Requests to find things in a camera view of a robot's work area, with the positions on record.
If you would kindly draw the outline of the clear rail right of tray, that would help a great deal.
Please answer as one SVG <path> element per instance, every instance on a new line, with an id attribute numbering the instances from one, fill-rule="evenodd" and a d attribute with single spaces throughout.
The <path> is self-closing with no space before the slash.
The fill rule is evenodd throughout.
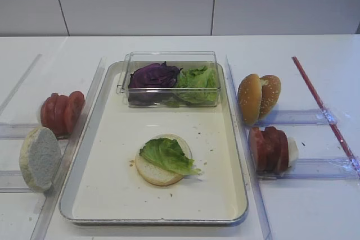
<path id="1" fill-rule="evenodd" d="M 224 68 L 227 77 L 227 90 L 229 92 L 229 98 L 231 100 L 235 115 L 234 116 L 235 123 L 237 125 L 237 129 L 239 130 L 238 135 L 240 137 L 239 140 L 242 148 L 241 152 L 244 157 L 244 162 L 246 163 L 247 179 L 249 180 L 248 182 L 250 183 L 251 186 L 251 192 L 256 206 L 256 213 L 258 215 L 258 219 L 262 231 L 262 239 L 273 239 L 266 208 L 263 202 L 263 196 L 261 193 L 260 185 L 255 171 L 255 165 L 253 163 L 251 150 L 248 144 L 248 134 L 244 124 L 242 123 L 241 111 L 237 99 L 237 90 L 233 81 L 231 65 L 229 63 L 227 55 L 225 55 Z"/>

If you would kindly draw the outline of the middle meat patty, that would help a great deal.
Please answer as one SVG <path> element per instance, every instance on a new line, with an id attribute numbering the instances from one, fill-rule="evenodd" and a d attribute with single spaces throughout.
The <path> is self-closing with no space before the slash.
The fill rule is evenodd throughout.
<path id="1" fill-rule="evenodd" d="M 280 141 L 278 131 L 274 126 L 268 126 L 262 131 L 266 145 L 267 164 L 265 171 L 273 171 L 280 156 Z"/>

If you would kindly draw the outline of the green lettuce in container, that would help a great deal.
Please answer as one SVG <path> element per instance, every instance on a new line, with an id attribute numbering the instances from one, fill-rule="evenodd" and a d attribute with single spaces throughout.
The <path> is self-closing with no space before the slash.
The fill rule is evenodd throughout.
<path id="1" fill-rule="evenodd" d="M 218 99 L 217 71 L 207 66 L 180 69 L 174 88 L 179 90 L 170 94 L 164 102 L 167 106 L 215 106 Z"/>

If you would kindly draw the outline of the left sesame bun half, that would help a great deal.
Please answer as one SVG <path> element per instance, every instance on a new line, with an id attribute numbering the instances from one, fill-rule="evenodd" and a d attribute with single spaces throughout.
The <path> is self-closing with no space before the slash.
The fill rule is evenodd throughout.
<path id="1" fill-rule="evenodd" d="M 247 126 L 256 123 L 262 101 L 262 85 L 257 74 L 246 76 L 238 87 L 238 104 L 242 120 Z"/>

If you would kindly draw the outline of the purple cabbage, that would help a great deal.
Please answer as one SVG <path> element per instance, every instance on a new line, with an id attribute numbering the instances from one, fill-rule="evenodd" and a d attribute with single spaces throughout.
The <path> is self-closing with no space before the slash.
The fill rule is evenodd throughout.
<path id="1" fill-rule="evenodd" d="M 179 68 L 167 66 L 166 62 L 149 64 L 130 75 L 128 88 L 172 88 L 179 72 Z M 131 92 L 128 101 L 134 105 L 149 105 L 155 102 L 157 96 L 155 92 Z"/>

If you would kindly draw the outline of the clear plastic container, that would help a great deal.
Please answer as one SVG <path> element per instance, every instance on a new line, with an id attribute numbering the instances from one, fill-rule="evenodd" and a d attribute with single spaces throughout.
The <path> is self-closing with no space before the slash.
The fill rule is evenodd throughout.
<path id="1" fill-rule="evenodd" d="M 131 74 L 136 70 L 149 64 L 166 62 L 167 66 L 176 66 L 179 69 L 194 69 L 200 66 L 213 67 L 217 71 L 218 97 L 221 90 L 219 78 L 219 66 L 217 64 L 214 52 L 132 52 L 124 61 L 124 71 L 121 72 L 118 85 L 116 87 L 117 94 L 124 95 L 124 102 L 130 107 L 170 107 L 164 104 L 170 94 L 178 88 L 140 88 L 129 89 Z M 158 94 L 155 102 L 149 105 L 134 105 L 128 101 L 131 92 L 155 92 Z M 188 106 L 188 107 L 214 107 L 214 106 Z"/>

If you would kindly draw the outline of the right sesame bun half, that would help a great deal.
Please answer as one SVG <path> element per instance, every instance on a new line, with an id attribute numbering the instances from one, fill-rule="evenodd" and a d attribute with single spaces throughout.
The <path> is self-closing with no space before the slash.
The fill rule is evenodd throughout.
<path id="1" fill-rule="evenodd" d="M 275 107 L 280 93 L 281 81 L 275 75 L 265 75 L 260 78 L 262 85 L 262 101 L 259 111 L 259 119 L 265 118 Z"/>

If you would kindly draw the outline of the bottom bun on tray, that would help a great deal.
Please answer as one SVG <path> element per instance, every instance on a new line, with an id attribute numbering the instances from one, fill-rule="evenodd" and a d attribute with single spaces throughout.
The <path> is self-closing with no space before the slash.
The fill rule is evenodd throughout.
<path id="1" fill-rule="evenodd" d="M 182 149 L 184 155 L 189 159 L 192 158 L 190 147 L 183 138 L 175 134 L 161 134 L 153 137 L 152 139 L 159 139 L 159 138 L 175 139 L 179 143 L 179 146 Z M 140 156 L 140 151 L 138 151 L 136 154 L 136 157 L 134 159 L 134 164 L 140 176 L 143 177 L 145 181 L 153 185 L 163 186 L 163 187 L 169 186 L 176 182 L 179 182 L 184 178 L 184 176 L 181 174 L 164 170 L 152 164 L 151 162 L 147 161 L 146 159 Z"/>

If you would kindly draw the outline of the pale bread slice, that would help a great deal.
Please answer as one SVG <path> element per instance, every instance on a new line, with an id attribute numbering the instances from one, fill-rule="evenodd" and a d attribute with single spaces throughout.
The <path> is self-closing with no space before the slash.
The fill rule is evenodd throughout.
<path id="1" fill-rule="evenodd" d="M 42 126 L 31 130 L 19 155 L 19 166 L 26 185 L 35 192 L 49 190 L 60 160 L 61 150 L 53 132 Z"/>

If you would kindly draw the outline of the clear tomato track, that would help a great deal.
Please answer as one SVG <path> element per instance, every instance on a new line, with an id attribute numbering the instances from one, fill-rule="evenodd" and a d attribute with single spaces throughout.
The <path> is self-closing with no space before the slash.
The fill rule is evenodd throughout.
<path id="1" fill-rule="evenodd" d="M 24 139 L 36 128 L 43 127 L 38 123 L 1 123 L 1 140 Z"/>

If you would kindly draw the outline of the lettuce leaf on bun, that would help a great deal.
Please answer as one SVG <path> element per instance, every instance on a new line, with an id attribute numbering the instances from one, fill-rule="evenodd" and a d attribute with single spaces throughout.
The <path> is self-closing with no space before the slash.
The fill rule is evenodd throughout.
<path id="1" fill-rule="evenodd" d="M 151 139 L 140 149 L 139 155 L 157 167 L 183 176 L 201 173 L 200 169 L 194 168 L 194 160 L 186 157 L 176 139 Z"/>

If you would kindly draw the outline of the clear bread track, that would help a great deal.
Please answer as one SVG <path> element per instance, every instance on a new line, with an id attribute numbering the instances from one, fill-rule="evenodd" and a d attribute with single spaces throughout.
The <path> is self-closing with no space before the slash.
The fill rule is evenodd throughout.
<path id="1" fill-rule="evenodd" d="M 20 170 L 1 170 L 1 193 L 43 193 L 51 187 L 52 183 L 45 191 L 35 191 L 27 185 Z"/>

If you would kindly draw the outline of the meat patty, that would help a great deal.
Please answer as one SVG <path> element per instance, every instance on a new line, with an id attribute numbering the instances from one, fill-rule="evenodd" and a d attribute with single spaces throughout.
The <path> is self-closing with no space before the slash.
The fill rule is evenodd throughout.
<path id="1" fill-rule="evenodd" d="M 268 126 L 262 131 L 266 145 L 267 164 L 265 171 L 273 171 L 280 156 L 280 141 L 278 131 L 274 126 Z"/>
<path id="2" fill-rule="evenodd" d="M 258 127 L 249 130 L 249 146 L 257 171 L 264 171 L 267 165 L 267 146 L 262 131 Z"/>
<path id="3" fill-rule="evenodd" d="M 278 130 L 278 137 L 280 142 L 280 155 L 277 161 L 275 172 L 277 174 L 283 173 L 287 170 L 289 165 L 289 147 L 287 136 L 282 130 Z"/>

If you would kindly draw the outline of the clear bun track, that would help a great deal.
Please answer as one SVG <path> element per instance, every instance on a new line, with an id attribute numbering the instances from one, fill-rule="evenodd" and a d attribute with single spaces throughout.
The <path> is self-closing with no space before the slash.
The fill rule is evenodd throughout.
<path id="1" fill-rule="evenodd" d="M 269 125 L 328 125 L 321 109 L 311 110 L 273 110 L 265 118 L 258 120 L 255 126 Z"/>

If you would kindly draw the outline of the clear rail left of tray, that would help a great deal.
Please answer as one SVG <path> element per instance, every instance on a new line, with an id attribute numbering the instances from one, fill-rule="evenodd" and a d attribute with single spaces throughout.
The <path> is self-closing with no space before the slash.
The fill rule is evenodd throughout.
<path id="1" fill-rule="evenodd" d="M 46 199 L 41 208 L 38 220 L 35 224 L 30 240 L 44 239 L 46 236 L 48 226 L 50 224 L 53 212 L 57 205 L 57 201 L 61 194 L 62 186 L 70 168 L 75 150 L 82 136 L 82 132 L 87 122 L 93 102 L 97 97 L 98 88 L 105 72 L 106 60 L 106 57 L 102 57 L 98 63 L 97 70 L 94 74 L 93 80 L 91 82 L 85 99 L 84 108 L 74 128 L 73 133 L 68 139 L 68 144 L 58 165 L 58 169 L 52 182 L 52 187 L 45 193 Z"/>

